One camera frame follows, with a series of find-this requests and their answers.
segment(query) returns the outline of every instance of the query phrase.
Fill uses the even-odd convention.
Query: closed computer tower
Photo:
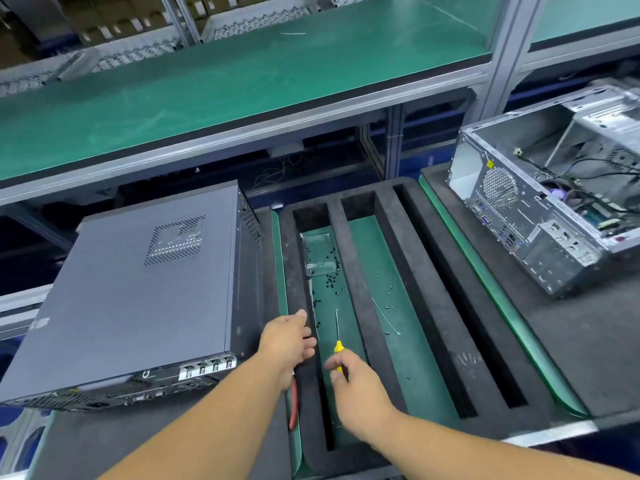
[[[262,303],[236,182],[88,217],[0,403],[91,411],[212,386],[257,349]]]

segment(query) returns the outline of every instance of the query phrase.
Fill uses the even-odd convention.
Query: right forearm
[[[372,437],[410,480],[629,479],[622,470],[460,433],[397,412]]]

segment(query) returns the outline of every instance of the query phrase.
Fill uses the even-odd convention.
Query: person's right hand
[[[347,368],[347,378],[336,368]],[[385,428],[397,413],[382,386],[380,378],[369,364],[354,352],[345,349],[329,357],[324,364],[331,370],[338,417],[348,432],[375,447],[385,435]]]

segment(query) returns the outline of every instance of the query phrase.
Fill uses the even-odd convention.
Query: red plier handle
[[[298,421],[298,384],[296,384],[295,374],[291,378],[291,418],[289,419],[289,430],[293,431]]]

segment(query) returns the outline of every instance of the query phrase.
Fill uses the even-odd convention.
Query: yellow screwdriver handle
[[[338,340],[335,343],[335,348],[333,349],[333,353],[337,354],[338,352],[340,352],[341,350],[344,350],[344,347],[342,346],[342,342],[340,340]],[[338,372],[340,372],[341,374],[343,374],[342,371],[342,366],[338,367]]]

